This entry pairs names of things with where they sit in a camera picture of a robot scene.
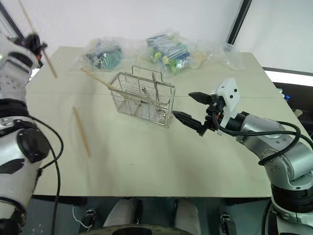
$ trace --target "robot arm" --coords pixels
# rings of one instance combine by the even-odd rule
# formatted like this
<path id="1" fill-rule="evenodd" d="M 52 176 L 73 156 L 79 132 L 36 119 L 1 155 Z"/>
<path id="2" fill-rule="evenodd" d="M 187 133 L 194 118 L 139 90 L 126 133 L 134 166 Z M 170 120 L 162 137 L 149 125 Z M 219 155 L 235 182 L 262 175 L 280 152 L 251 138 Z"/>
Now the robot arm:
<path id="1" fill-rule="evenodd" d="M 0 34 L 0 234 L 18 234 L 49 144 L 30 118 L 25 87 L 38 66 L 37 35 L 13 43 Z"/>
<path id="2" fill-rule="evenodd" d="M 290 150 L 275 158 L 269 158 L 292 144 L 294 139 L 290 137 L 290 133 L 294 132 L 286 131 L 277 121 L 246 112 L 235 112 L 240 95 L 233 78 L 225 80 L 211 95 L 203 93 L 189 95 L 200 103 L 210 105 L 206 110 L 204 124 L 182 112 L 173 111 L 174 116 L 201 136 L 207 129 L 218 131 L 220 135 L 226 132 L 235 136 L 236 141 L 257 155 L 260 159 L 259 164 L 265 167 L 271 182 L 274 211 L 279 216 L 276 224 L 285 221 L 286 224 L 292 222 L 297 223 L 298 226 L 306 225 L 302 226 L 302 229 L 305 227 L 304 230 L 308 230 L 311 234 L 313 232 L 313 152 L 306 145 L 295 140 L 295 145 Z"/>

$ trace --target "clear plastic bag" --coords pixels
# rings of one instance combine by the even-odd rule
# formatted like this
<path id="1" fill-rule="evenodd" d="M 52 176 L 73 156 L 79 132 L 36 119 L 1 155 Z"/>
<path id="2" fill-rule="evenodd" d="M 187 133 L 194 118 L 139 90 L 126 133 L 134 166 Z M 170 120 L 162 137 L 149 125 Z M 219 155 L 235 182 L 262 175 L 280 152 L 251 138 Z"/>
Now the clear plastic bag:
<path id="1" fill-rule="evenodd" d="M 79 58 L 80 67 L 90 71 L 121 70 L 137 65 L 139 41 L 117 37 L 92 40 Z"/>
<path id="2" fill-rule="evenodd" d="M 189 65 L 187 40 L 179 33 L 167 30 L 146 39 L 149 57 L 164 74 L 176 74 Z"/>
<path id="3" fill-rule="evenodd" d="M 192 49 L 189 65 L 198 69 L 202 65 L 220 62 L 232 70 L 244 70 L 245 65 L 240 52 L 228 43 L 206 43 L 199 41 Z"/>

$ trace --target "wire basket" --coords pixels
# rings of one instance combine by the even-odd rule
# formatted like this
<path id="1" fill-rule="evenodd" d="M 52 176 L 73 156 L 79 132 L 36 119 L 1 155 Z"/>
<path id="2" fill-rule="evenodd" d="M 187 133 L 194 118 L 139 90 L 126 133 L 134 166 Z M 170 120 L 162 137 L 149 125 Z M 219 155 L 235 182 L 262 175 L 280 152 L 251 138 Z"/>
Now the wire basket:
<path id="1" fill-rule="evenodd" d="M 144 70 L 146 77 L 134 75 L 134 68 Z M 132 73 L 119 72 L 109 83 L 115 87 L 109 90 L 118 112 L 168 126 L 175 86 L 163 82 L 162 73 L 133 66 Z"/>

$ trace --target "table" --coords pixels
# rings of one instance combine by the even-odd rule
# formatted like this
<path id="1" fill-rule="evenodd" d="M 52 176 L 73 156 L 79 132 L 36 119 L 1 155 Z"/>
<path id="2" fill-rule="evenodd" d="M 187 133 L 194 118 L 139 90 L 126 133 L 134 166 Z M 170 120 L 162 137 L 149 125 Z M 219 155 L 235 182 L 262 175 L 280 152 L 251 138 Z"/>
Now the table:
<path id="1" fill-rule="evenodd" d="M 52 56 L 52 61 L 65 51 L 79 51 L 63 47 Z M 284 120 L 304 128 L 267 78 L 253 55 L 244 54 L 247 70 L 239 72 L 248 78 L 252 74 L 261 81 L 260 87 L 251 92 L 237 77 L 237 72 L 215 64 L 202 70 L 202 76 L 220 78 L 232 75 L 244 94 L 238 111 Z M 38 77 L 27 88 L 27 104 L 32 115 L 49 123 L 62 136 L 65 151 L 59 160 L 61 171 L 61 195 L 63 196 L 188 196 L 188 197 L 268 197 L 270 184 L 258 158 L 228 135 L 218 136 L 206 132 L 200 137 L 195 131 L 182 125 L 175 118 L 169 128 L 149 123 L 116 111 L 107 88 L 78 71 L 58 69 L 59 78 L 48 75 L 42 68 Z M 191 83 L 184 71 L 172 80 L 177 96 L 173 110 L 187 112 L 203 121 L 206 106 L 187 97 L 185 92 L 199 91 L 201 86 Z M 212 90 L 210 79 L 202 78 L 202 89 Z M 46 86 L 42 91 L 40 85 Z M 78 108 L 91 148 L 87 156 L 75 121 L 72 107 Z M 44 130 L 53 146 L 59 144 L 55 136 Z M 56 172 L 51 166 L 38 181 L 35 194 L 54 195 Z"/>

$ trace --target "wooden chopstick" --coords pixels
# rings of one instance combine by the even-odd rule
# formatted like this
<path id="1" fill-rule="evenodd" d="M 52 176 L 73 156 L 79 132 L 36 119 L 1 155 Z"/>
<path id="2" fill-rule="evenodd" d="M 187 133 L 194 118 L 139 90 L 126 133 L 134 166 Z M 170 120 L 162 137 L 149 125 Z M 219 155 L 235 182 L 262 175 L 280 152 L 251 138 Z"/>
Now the wooden chopstick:
<path id="1" fill-rule="evenodd" d="M 82 139 L 83 139 L 83 143 L 84 143 L 85 149 L 87 151 L 88 157 L 90 157 L 91 153 L 90 153 L 90 148 L 89 148 L 89 145 L 88 145 L 88 142 L 87 142 L 87 137 L 86 137 L 83 125 L 82 125 L 82 123 L 81 123 L 81 121 L 79 119 L 79 115 L 78 115 L 76 107 L 73 107 L 73 111 L 74 111 L 75 119 L 77 121 L 77 125 L 78 125 L 78 129 L 79 129 L 80 135 L 82 136 Z"/>
<path id="2" fill-rule="evenodd" d="M 57 73 L 56 73 L 56 71 L 55 71 L 55 69 L 54 69 L 54 67 L 53 67 L 49 57 L 47 56 L 47 53 L 45 52 L 45 50 L 43 50 L 43 54 L 45 55 L 45 59 L 48 62 L 48 65 L 49 65 L 49 67 L 50 67 L 50 69 L 51 69 L 51 71 L 52 71 L 52 73 L 54 75 L 54 78 L 58 78 L 58 75 L 57 75 Z"/>
<path id="3" fill-rule="evenodd" d="M 96 77 L 95 75 L 93 75 L 89 71 L 87 71 L 85 69 L 81 69 L 81 70 L 84 71 L 88 76 L 92 77 L 93 79 L 97 80 L 98 82 L 101 82 L 103 85 L 106 85 L 109 89 L 115 89 L 114 86 L 112 86 L 111 84 L 109 84 L 105 81 L 102 81 L 100 78 Z"/>

